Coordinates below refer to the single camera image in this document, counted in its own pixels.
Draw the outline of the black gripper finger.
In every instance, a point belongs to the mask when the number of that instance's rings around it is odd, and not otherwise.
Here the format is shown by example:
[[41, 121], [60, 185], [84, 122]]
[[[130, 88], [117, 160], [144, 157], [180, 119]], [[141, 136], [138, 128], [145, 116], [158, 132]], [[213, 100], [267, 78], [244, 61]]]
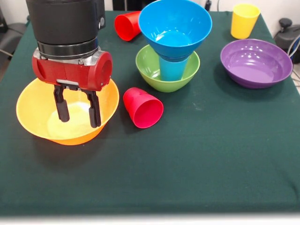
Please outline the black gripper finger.
[[55, 99], [59, 119], [62, 122], [68, 122], [70, 117], [69, 117], [67, 102], [63, 97], [63, 91], [64, 91], [63, 86], [55, 85], [53, 94], [54, 94], [54, 99]]
[[82, 90], [87, 95], [90, 102], [89, 115], [90, 124], [92, 128], [97, 128], [101, 126], [101, 116], [99, 108], [99, 100], [95, 91], [92, 90]]

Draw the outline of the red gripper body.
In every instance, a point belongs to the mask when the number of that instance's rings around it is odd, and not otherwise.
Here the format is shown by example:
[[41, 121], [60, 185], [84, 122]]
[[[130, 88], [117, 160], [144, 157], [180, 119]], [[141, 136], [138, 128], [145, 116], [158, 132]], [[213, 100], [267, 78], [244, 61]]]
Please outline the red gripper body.
[[100, 91], [111, 79], [113, 61], [109, 52], [101, 50], [86, 58], [53, 60], [43, 59], [36, 49], [32, 66], [36, 77], [45, 83], [70, 84], [83, 90]]

